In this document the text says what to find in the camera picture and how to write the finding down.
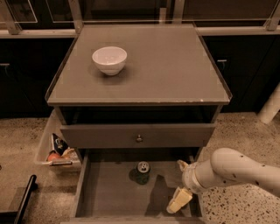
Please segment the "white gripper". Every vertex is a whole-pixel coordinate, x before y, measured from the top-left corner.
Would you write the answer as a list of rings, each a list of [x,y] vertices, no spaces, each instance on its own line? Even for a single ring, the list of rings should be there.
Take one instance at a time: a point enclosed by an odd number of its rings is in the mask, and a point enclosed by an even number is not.
[[[179,169],[182,171],[183,188],[177,187],[166,211],[175,214],[178,210],[188,204],[193,198],[193,193],[202,193],[207,189],[206,174],[207,163],[195,162],[188,164],[183,160],[177,161]]]

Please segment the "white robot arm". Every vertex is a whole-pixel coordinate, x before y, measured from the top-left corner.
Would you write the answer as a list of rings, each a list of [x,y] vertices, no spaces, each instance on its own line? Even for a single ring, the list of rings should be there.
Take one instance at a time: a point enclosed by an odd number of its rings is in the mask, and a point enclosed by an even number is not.
[[[178,161],[183,188],[178,187],[166,211],[175,214],[188,204],[194,194],[212,187],[251,184],[280,197],[280,168],[261,164],[237,150],[219,148],[207,161],[188,164]]]

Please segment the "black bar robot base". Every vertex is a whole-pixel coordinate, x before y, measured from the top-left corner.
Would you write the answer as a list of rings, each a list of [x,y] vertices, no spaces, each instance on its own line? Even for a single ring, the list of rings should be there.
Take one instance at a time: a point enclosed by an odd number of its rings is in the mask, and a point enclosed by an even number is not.
[[[32,195],[32,192],[38,188],[36,180],[37,176],[35,174],[32,174],[29,178],[27,187],[24,189],[24,194],[17,211],[1,212],[0,224],[22,224],[22,220],[25,215],[25,209],[28,206],[28,202]]]

